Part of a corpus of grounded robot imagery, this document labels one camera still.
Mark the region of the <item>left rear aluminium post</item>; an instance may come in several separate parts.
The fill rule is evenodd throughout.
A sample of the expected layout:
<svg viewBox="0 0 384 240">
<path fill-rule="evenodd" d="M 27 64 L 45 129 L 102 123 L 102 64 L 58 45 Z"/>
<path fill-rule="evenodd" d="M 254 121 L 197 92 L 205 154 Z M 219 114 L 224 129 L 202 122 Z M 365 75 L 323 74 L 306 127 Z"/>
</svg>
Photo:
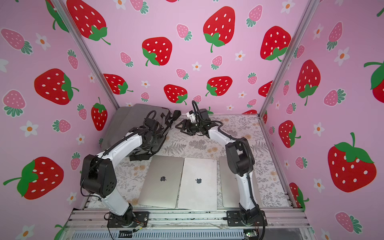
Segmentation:
<svg viewBox="0 0 384 240">
<path fill-rule="evenodd" d="M 87 44 L 83 40 L 83 36 L 80 34 L 79 30 L 76 27 L 75 22 L 70 16 L 70 13 L 66 7 L 66 1 L 60 1 L 60 0 L 53 0 L 52 1 L 54 6 L 57 8 L 58 14 L 62 18 L 63 22 L 67 26 L 69 33 L 72 35 L 74 41 L 76 42 L 77 46 L 79 47 L 82 55 L 84 56 L 88 66 L 92 70 L 93 74 L 97 78 L 100 86 L 102 87 L 105 95 L 107 96 L 107 99 L 109 102 L 114 106 L 114 108 L 117 110 L 120 105 L 116 98 L 114 97 L 113 92 L 111 91 L 102 71 L 100 70 L 97 62 L 95 61 L 95 58 L 92 55 L 92 52 L 88 48 Z"/>
</svg>

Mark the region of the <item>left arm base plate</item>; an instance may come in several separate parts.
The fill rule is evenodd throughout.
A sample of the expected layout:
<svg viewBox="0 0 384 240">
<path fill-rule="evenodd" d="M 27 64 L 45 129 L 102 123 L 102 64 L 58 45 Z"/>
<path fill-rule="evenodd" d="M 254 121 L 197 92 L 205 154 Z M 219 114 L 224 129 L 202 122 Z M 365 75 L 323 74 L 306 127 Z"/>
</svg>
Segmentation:
<svg viewBox="0 0 384 240">
<path fill-rule="evenodd" d="M 149 215 L 149 212 L 129 212 L 123 216 L 107 213 L 104 218 L 108 221 L 108 228 L 146 228 Z"/>
</svg>

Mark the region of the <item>silver laptop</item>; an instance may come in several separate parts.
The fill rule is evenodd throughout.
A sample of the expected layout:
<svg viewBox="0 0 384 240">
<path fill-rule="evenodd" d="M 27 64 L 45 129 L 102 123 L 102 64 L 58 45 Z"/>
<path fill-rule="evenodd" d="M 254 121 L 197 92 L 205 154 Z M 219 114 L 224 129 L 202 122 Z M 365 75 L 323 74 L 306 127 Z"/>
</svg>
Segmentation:
<svg viewBox="0 0 384 240">
<path fill-rule="evenodd" d="M 239 208 L 240 191 L 238 188 L 236 175 L 231 172 L 226 157 L 220 157 L 219 163 L 222 183 L 223 206 L 225 208 Z"/>
<path fill-rule="evenodd" d="M 185 158 L 178 208 L 217 210 L 217 160 Z"/>
<path fill-rule="evenodd" d="M 174 209 L 177 204 L 184 158 L 153 156 L 138 204 Z"/>
</svg>

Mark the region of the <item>right rear aluminium post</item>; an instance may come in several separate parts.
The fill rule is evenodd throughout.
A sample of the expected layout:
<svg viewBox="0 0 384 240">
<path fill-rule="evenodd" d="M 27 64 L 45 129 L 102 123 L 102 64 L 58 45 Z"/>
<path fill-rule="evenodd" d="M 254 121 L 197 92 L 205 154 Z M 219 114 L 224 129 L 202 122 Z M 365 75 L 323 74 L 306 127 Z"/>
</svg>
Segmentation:
<svg viewBox="0 0 384 240">
<path fill-rule="evenodd" d="M 272 85 L 271 85 L 271 88 L 267 94 L 267 98 L 265 100 L 265 103 L 263 104 L 263 106 L 261 108 L 261 111 L 259 113 L 259 119 L 260 120 L 263 118 L 265 112 L 267 111 L 267 108 L 268 108 L 268 106 L 272 100 L 272 97 L 274 96 L 277 88 L 279 87 L 279 84 L 280 84 L 281 80 L 283 79 L 285 72 L 288 69 L 288 65 L 293 58 L 294 51 L 299 46 L 299 43 L 301 42 L 301 40 L 304 36 L 304 33 L 306 32 L 306 30 L 309 26 L 309 23 L 311 22 L 319 4 L 320 4 L 320 1 L 318 1 L 318 0 L 316 0 L 316 1 L 311 0 L 308 2 L 307 7 L 303 13 L 302 19 L 298 24 L 298 27 L 297 27 L 297 29 L 296 29 L 293 37 L 292 37 L 292 41 L 288 47 L 288 50 L 285 53 L 285 56 L 282 60 L 282 63 L 280 64 L 278 71 L 275 75 L 275 79 L 272 82 Z"/>
</svg>

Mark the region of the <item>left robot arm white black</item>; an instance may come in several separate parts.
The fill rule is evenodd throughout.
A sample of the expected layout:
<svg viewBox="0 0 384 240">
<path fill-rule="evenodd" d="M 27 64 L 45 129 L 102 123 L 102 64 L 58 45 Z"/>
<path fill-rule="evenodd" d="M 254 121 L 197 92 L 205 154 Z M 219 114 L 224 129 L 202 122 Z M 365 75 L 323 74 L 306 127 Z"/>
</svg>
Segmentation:
<svg viewBox="0 0 384 240">
<path fill-rule="evenodd" d="M 138 127 L 133 127 L 110 147 L 84 158 L 80 190 L 87 191 L 109 209 L 108 221 L 112 227 L 131 227 L 139 220 L 133 206 L 118 190 L 117 169 L 126 159 L 149 160 L 163 146 L 173 124 L 173 115 L 168 109 L 151 109 Z"/>
</svg>

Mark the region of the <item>aluminium post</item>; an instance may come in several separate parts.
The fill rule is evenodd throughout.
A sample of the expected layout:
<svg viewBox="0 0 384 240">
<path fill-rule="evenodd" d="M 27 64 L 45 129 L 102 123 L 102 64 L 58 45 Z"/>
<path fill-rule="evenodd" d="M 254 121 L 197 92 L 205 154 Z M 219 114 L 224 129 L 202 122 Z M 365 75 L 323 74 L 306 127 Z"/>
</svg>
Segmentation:
<svg viewBox="0 0 384 240">
<path fill-rule="evenodd" d="M 116 98 L 114 97 L 113 92 L 111 91 L 102 71 L 100 70 L 97 62 L 95 61 L 95 58 L 92 55 L 92 52 L 88 48 L 87 44 L 83 40 L 83 36 L 80 34 L 79 30 L 76 27 L 75 22 L 70 16 L 70 13 L 66 7 L 66 1 L 60 1 L 60 0 L 53 0 L 52 1 L 54 6 L 57 8 L 58 14 L 62 18 L 63 22 L 67 26 L 69 33 L 72 35 L 74 41 L 76 42 L 77 46 L 79 47 L 82 55 L 84 56 L 88 66 L 92 70 L 93 74 L 97 78 L 100 86 L 102 87 L 105 95 L 107 96 L 107 99 L 109 102 L 114 106 L 114 108 L 117 110 L 120 105 Z"/>
<path fill-rule="evenodd" d="M 303 13 L 302 19 L 298 24 L 298 27 L 297 27 L 297 29 L 296 29 L 293 37 L 292 37 L 292 41 L 288 47 L 288 50 L 285 53 L 285 56 L 282 60 L 282 63 L 280 64 L 278 71 L 275 75 L 275 79 L 272 82 L 272 85 L 271 85 L 271 88 L 267 94 L 267 98 L 265 100 L 265 103 L 263 104 L 263 106 L 261 108 L 261 111 L 259 113 L 259 119 L 260 120 L 263 118 L 265 112 L 267 111 L 267 108 L 268 108 L 268 106 L 272 100 L 272 97 L 274 96 L 277 88 L 279 87 L 279 84 L 280 84 L 281 80 L 283 79 L 285 72 L 288 69 L 288 65 L 293 58 L 294 51 L 299 46 L 299 43 L 301 42 L 301 40 L 304 36 L 304 33 L 306 32 L 306 30 L 309 26 L 309 23 L 311 22 L 319 4 L 320 4 L 320 1 L 318 1 L 318 0 L 316 0 L 316 1 L 311 0 L 308 2 L 307 7 Z"/>
</svg>

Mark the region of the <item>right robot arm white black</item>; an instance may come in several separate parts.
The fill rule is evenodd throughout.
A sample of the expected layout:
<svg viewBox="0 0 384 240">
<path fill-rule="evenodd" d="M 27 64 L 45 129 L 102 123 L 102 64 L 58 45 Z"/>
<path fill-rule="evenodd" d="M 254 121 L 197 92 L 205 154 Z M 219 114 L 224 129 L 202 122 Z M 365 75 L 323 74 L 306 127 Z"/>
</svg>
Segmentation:
<svg viewBox="0 0 384 240">
<path fill-rule="evenodd" d="M 240 218 L 245 225 L 262 224 L 267 221 L 254 196 L 253 172 L 255 159 L 246 138 L 235 138 L 222 130 L 224 124 L 211 120 L 206 109 L 199 109 L 192 101 L 193 110 L 187 113 L 187 119 L 176 125 L 181 133 L 188 136 L 207 137 L 225 147 L 230 171 L 236 176 L 240 192 Z"/>
</svg>

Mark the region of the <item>aluminium frame rail front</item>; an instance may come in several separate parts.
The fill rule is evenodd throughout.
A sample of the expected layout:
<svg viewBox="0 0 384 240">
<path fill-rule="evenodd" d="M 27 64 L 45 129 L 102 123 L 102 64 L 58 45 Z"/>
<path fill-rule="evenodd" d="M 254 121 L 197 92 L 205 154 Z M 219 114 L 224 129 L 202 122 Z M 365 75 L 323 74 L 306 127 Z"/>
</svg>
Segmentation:
<svg viewBox="0 0 384 240">
<path fill-rule="evenodd" d="M 61 240 L 314 240 L 303 211 L 265 208 L 266 224 L 250 226 L 234 209 L 215 212 L 140 208 L 139 222 L 130 228 L 110 226 L 106 209 L 73 211 Z"/>
</svg>

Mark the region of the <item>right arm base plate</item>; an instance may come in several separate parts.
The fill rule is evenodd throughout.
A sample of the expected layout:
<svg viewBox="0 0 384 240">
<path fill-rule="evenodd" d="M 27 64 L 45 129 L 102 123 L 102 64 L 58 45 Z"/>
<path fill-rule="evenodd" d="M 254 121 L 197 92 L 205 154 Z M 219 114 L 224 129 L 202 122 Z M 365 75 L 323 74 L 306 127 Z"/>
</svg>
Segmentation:
<svg viewBox="0 0 384 240">
<path fill-rule="evenodd" d="M 268 222 L 264 211 L 227 211 L 225 217 L 229 227 L 266 227 Z"/>
</svg>

